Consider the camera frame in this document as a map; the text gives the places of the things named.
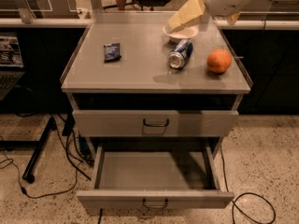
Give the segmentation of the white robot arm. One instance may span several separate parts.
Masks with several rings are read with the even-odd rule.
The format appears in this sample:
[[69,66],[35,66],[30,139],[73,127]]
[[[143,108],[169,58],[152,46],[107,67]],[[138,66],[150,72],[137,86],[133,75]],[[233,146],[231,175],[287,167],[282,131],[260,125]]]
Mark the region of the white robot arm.
[[251,0],[188,0],[166,22],[164,29],[172,34],[199,24],[207,11],[213,18],[224,18],[234,25],[241,9]]

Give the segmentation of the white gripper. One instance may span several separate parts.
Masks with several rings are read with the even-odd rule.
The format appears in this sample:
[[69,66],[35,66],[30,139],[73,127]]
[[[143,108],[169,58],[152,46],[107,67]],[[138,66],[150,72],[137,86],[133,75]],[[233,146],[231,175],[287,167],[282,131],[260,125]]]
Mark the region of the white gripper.
[[[251,0],[205,0],[212,16],[227,17],[230,26],[238,21],[239,11]],[[204,0],[188,0],[165,24],[165,30],[171,34],[185,27],[198,24],[205,13]]]

